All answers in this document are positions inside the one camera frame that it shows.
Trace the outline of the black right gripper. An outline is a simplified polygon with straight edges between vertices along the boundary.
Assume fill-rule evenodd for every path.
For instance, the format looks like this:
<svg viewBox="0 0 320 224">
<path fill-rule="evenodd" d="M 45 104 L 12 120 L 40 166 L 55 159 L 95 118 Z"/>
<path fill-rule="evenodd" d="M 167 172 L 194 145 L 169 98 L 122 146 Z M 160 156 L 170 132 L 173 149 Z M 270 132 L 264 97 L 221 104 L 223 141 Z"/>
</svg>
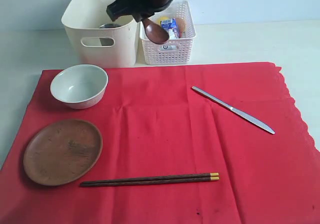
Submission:
<svg viewBox="0 0 320 224">
<path fill-rule="evenodd" d="M 109 4 L 106 13 L 112 21 L 116 21 L 122 16 L 132 14 L 132 17 L 138 22 L 142 22 L 154 15 L 156 12 L 166 9 L 173 0 L 115 0 Z"/>
</svg>

